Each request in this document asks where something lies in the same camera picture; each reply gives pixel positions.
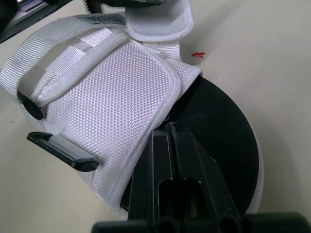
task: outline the small red fragment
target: small red fragment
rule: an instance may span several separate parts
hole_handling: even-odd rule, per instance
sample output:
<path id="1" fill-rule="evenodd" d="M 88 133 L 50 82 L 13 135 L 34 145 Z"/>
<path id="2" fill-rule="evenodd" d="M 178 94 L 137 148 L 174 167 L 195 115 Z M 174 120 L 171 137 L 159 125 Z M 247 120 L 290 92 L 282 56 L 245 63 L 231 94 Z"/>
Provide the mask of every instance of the small red fragment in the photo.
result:
<path id="1" fill-rule="evenodd" d="M 204 52 L 195 52 L 191 57 L 196 57 L 197 59 L 204 58 L 205 53 Z"/>

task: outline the black plastic buckle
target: black plastic buckle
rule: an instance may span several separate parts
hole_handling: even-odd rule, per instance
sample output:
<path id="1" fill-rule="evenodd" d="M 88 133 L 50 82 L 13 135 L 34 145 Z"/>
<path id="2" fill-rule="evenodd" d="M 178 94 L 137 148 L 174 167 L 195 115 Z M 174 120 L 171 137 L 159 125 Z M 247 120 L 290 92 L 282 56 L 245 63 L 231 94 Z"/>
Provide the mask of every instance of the black plastic buckle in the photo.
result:
<path id="1" fill-rule="evenodd" d="M 77 171 L 89 172 L 96 170 L 96 168 L 99 165 L 99 162 L 91 158 L 75 159 L 71 155 L 67 154 L 66 152 L 62 151 L 61 149 L 49 143 L 49 139 L 52 136 L 53 134 L 51 133 L 32 132 L 28 134 L 27 139 L 35 143 L 42 149 L 46 150 L 47 152 L 51 153 L 58 159 L 62 160 L 63 162 L 65 162 L 72 168 L 76 169 Z"/>
<path id="2" fill-rule="evenodd" d="M 32 115 L 37 120 L 43 119 L 44 116 L 41 109 L 31 99 L 23 95 L 20 91 L 17 91 L 17 97 L 30 115 Z"/>

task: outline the woven white fabric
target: woven white fabric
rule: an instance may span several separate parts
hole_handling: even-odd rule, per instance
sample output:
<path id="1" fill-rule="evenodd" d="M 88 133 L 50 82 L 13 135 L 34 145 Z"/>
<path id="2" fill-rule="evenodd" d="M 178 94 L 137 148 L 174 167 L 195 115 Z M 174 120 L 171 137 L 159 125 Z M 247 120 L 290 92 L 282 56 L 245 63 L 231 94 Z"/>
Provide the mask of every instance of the woven white fabric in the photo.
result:
<path id="1" fill-rule="evenodd" d="M 104 27 L 99 19 L 107 17 L 68 17 L 43 27 L 8 60 L 0 84 L 36 130 L 54 134 L 50 143 L 100 163 L 80 175 L 118 211 L 150 133 L 201 70 L 180 61 L 178 41 L 144 46 L 110 28 L 111 20 L 109 29 L 95 29 Z M 27 112 L 17 89 L 41 107 L 42 120 Z"/>
<path id="2" fill-rule="evenodd" d="M 174 41 L 193 28 L 189 0 L 167 0 L 159 7 L 126 9 L 125 13 L 130 35 L 140 41 Z"/>
<path id="3" fill-rule="evenodd" d="M 125 42 L 47 107 L 46 131 L 96 157 L 100 165 L 86 181 L 93 177 L 93 191 L 115 208 L 151 130 L 180 93 L 179 76 L 158 59 Z"/>
<path id="4" fill-rule="evenodd" d="M 161 51 L 164 56 L 181 61 L 179 41 L 169 42 L 144 42 L 145 46 Z"/>

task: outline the white table surface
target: white table surface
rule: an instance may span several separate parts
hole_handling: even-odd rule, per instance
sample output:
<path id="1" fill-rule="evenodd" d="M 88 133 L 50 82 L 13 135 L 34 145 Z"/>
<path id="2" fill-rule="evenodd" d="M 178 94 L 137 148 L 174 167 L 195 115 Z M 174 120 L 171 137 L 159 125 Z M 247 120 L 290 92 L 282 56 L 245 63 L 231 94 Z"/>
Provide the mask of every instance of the white table surface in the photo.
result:
<path id="1" fill-rule="evenodd" d="M 311 1 L 192 4 L 195 27 L 182 40 L 183 60 L 199 65 L 254 128 L 265 164 L 260 211 L 297 211 L 311 221 Z M 38 28 L 83 13 L 75 0 L 2 43 L 0 67 Z M 2 89 L 0 128 L 0 232 L 87 233 L 98 220 L 118 219 L 73 169 L 26 140 L 31 127 Z"/>

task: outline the velcro strap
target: velcro strap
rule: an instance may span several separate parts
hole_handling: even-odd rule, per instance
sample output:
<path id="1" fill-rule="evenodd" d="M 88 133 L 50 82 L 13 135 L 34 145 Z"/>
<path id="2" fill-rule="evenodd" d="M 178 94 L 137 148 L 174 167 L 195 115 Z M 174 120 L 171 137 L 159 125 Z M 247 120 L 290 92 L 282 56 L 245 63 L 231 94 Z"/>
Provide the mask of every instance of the velcro strap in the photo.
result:
<path id="1" fill-rule="evenodd" d="M 125 12 L 129 34 L 140 41 L 174 41 L 193 28 L 189 0 L 167 0 L 159 7 L 126 8 Z"/>

